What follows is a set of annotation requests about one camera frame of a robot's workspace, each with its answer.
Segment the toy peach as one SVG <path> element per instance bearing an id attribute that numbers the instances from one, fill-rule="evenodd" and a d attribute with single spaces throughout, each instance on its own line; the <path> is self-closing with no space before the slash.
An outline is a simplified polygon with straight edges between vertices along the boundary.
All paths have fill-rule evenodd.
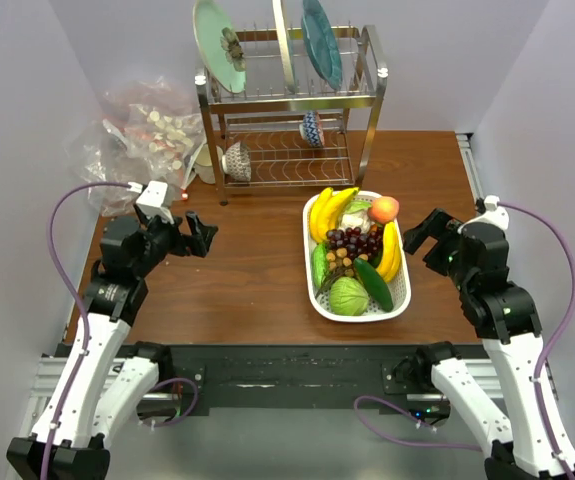
<path id="1" fill-rule="evenodd" d="M 373 222 L 385 225 L 396 220 L 399 210 L 400 204 L 395 198 L 381 196 L 372 201 L 368 216 Z"/>

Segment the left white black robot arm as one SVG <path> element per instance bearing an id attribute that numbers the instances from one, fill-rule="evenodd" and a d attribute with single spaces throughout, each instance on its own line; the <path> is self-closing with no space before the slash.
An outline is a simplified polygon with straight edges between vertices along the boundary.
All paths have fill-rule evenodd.
<path id="1" fill-rule="evenodd" d="M 182 222 L 189 232 L 181 232 Z M 106 224 L 76 338 L 51 399 L 31 433 L 8 447 L 7 460 L 20 478 L 106 477 L 112 441 L 141 399 L 178 381 L 170 348 L 147 342 L 135 344 L 118 377 L 106 381 L 147 296 L 145 278 L 168 255 L 205 257 L 217 231 L 194 212 L 165 218 L 142 207 Z"/>

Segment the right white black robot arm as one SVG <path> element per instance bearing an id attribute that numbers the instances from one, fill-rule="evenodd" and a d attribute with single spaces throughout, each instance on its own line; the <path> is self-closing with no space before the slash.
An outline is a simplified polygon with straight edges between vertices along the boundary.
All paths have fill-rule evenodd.
<path id="1" fill-rule="evenodd" d="M 449 342 L 419 347 L 408 376 L 419 390 L 447 397 L 475 437 L 488 478 L 575 479 L 575 448 L 544 370 L 535 302 L 508 278 L 507 228 L 501 207 L 466 223 L 435 209 L 403 235 L 409 254 L 435 239 L 423 260 L 456 287 L 463 315 L 496 371 L 505 407 L 498 408 L 472 379 Z"/>

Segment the yellow banana bunch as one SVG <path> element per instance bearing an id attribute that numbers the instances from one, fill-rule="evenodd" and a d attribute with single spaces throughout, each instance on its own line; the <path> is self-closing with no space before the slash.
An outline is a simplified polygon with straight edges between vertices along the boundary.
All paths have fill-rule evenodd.
<path id="1" fill-rule="evenodd" d="M 329 230 L 336 228 L 340 215 L 358 194 L 358 187 L 335 192 L 331 187 L 323 190 L 309 211 L 309 233 L 316 243 L 326 238 Z"/>

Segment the clear zip top bag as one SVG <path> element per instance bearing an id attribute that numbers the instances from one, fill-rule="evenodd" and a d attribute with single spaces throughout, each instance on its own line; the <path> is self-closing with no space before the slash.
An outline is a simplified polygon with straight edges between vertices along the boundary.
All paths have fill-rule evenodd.
<path id="1" fill-rule="evenodd" d="M 171 115 L 146 104 L 131 104 L 124 127 L 127 153 L 142 159 L 152 180 L 180 193 L 194 180 L 193 164 L 206 136 L 200 113 Z"/>

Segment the toy cauliflower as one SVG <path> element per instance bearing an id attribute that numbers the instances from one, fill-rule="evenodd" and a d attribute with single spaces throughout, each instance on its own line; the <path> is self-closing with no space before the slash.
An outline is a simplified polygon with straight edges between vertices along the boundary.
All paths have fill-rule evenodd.
<path id="1" fill-rule="evenodd" d="M 368 232 L 372 225 L 368 214 L 370 207 L 371 204 L 367 201 L 353 200 L 341 214 L 338 228 L 341 230 L 359 228 L 362 233 Z"/>

